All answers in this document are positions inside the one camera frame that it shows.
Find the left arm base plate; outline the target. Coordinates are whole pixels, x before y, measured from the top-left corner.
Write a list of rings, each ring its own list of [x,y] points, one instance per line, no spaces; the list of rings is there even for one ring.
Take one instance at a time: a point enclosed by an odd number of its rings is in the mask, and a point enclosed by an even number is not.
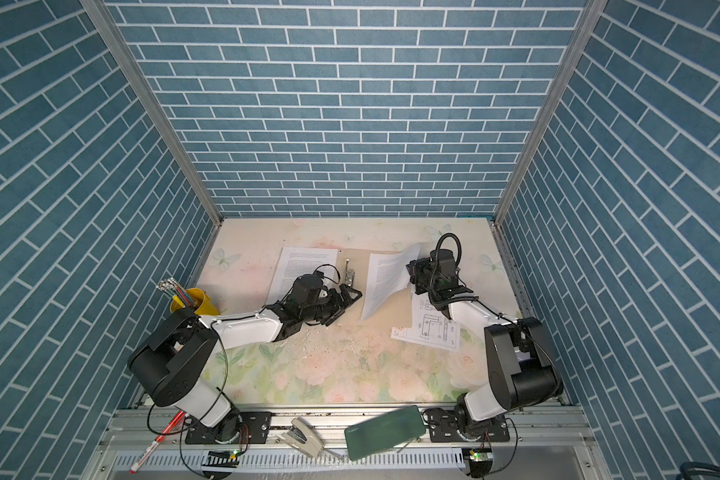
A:
[[[186,416],[185,442],[193,445],[237,443],[241,446],[264,444],[271,426],[272,413],[243,411],[229,414],[214,427],[208,427],[192,416]]]

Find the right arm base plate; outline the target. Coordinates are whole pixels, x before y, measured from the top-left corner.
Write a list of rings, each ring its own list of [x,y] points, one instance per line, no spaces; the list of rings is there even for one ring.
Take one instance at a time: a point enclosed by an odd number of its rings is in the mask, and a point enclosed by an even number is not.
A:
[[[422,419],[433,443],[508,442],[510,434],[503,415],[482,421],[472,421],[460,408],[446,410],[429,408]]]

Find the diagram paper sheet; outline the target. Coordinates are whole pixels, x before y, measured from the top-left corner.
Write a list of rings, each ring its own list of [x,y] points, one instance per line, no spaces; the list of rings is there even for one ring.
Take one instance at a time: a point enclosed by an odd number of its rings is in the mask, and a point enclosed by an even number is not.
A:
[[[432,306],[426,294],[412,296],[411,310],[411,326],[393,328],[392,339],[450,352],[460,349],[460,325]]]

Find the coloured pens bundle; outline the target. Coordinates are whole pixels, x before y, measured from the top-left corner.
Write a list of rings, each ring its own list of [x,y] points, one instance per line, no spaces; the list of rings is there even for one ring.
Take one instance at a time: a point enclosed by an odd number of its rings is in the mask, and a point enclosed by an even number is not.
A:
[[[188,295],[187,290],[173,277],[160,280],[156,288],[166,294],[172,301],[174,295],[178,295],[185,304],[184,308],[196,309],[193,299]]]

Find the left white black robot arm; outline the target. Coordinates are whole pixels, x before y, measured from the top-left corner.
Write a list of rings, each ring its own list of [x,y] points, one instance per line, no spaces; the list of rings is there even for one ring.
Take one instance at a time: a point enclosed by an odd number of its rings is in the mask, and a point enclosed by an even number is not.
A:
[[[361,298],[361,291],[314,270],[257,312],[209,316],[183,308],[135,349],[127,366],[156,406],[176,407],[226,441],[237,432],[239,410],[224,385],[202,378],[209,360],[232,348],[285,340],[305,324],[329,326]]]

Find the beige cardboard folder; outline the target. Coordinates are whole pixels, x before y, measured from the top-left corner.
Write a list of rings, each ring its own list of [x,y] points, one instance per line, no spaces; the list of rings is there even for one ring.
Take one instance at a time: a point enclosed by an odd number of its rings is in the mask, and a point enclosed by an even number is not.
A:
[[[398,253],[285,247],[265,309],[284,329],[336,321],[409,327],[417,301],[406,265],[420,249],[419,244]]]

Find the yellow pen cup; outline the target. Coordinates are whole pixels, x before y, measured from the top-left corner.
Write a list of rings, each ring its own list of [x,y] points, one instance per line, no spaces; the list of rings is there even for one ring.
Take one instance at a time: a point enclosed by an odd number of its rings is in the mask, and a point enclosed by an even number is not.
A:
[[[210,316],[218,316],[220,314],[219,309],[213,304],[211,298],[202,289],[190,288],[187,290],[187,293],[195,303],[196,314]],[[174,295],[170,304],[170,311],[175,312],[184,307],[185,304],[182,302],[182,299],[178,295]]]

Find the printed text paper sheet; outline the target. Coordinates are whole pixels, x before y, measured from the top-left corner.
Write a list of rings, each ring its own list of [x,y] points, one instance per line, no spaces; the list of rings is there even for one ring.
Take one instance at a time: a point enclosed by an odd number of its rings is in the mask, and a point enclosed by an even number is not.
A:
[[[284,247],[265,303],[282,299],[297,277],[310,274],[323,264],[335,265],[338,252],[338,249]]]

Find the grey stapler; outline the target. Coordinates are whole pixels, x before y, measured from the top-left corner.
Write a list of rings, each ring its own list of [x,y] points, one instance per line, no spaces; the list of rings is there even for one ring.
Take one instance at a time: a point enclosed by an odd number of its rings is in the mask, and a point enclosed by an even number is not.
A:
[[[291,426],[280,435],[280,440],[310,458],[318,458],[324,450],[323,440],[302,418],[294,418]]]

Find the metal folder clip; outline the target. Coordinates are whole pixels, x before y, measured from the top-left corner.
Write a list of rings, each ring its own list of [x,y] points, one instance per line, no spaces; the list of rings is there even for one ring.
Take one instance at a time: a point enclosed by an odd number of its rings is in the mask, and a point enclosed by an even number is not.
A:
[[[345,259],[345,277],[344,277],[344,284],[346,284],[348,287],[352,287],[355,280],[355,270],[351,268],[350,265],[350,259]]]

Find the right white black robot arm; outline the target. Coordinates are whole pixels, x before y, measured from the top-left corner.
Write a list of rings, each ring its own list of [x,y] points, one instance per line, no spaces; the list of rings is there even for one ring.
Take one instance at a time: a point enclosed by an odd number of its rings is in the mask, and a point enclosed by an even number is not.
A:
[[[546,327],[534,317],[516,319],[482,302],[459,278],[458,258],[435,249],[406,266],[417,294],[446,318],[483,337],[487,381],[455,404],[458,430],[478,435],[490,421],[563,393]]]

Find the red marker pen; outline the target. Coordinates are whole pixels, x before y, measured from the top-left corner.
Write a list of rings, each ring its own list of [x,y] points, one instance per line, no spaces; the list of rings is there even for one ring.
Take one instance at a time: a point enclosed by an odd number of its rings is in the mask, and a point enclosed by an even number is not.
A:
[[[161,443],[165,440],[165,438],[170,434],[173,433],[174,430],[179,426],[181,421],[185,417],[185,412],[180,410],[170,421],[170,423],[162,430],[162,432],[151,442],[149,447],[145,450],[145,452],[141,455],[141,457],[135,461],[130,469],[129,472],[131,474],[137,473],[141,467],[147,462],[149,457],[159,448]]]

